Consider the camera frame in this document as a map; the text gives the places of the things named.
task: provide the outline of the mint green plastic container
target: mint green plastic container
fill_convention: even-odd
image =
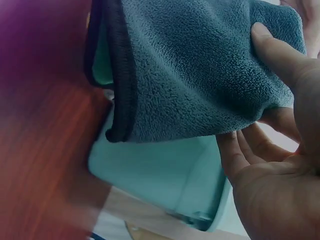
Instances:
[[[158,206],[201,231],[213,232],[223,217],[230,183],[214,136],[161,143],[110,143],[109,115],[89,156],[98,178]]]

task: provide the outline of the gray fleece cloth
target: gray fleece cloth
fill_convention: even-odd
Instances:
[[[104,0],[115,91],[110,142],[227,133],[293,95],[261,63],[255,22],[306,53],[301,18],[259,0]]]

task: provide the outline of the hand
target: hand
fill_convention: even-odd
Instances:
[[[303,154],[272,144],[253,124],[217,136],[222,167],[251,239],[319,240],[320,61],[273,38],[260,23],[253,26],[252,39],[261,60],[295,96],[295,122],[278,130],[301,142]]]
[[[320,58],[320,0],[280,0],[280,4],[291,6],[299,13],[307,54]]]

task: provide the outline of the dark gray towel edge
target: dark gray towel edge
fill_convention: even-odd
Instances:
[[[136,65],[121,0],[103,1],[107,41],[114,82],[114,118],[105,136],[109,142],[126,142],[137,111]]]

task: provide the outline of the wooden surface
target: wooden surface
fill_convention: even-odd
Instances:
[[[126,227],[133,240],[172,240],[165,236],[160,236],[151,231],[137,227],[134,224],[126,222]]]
[[[0,3],[1,240],[84,240],[108,195],[86,163],[109,107],[82,74],[90,4]]]

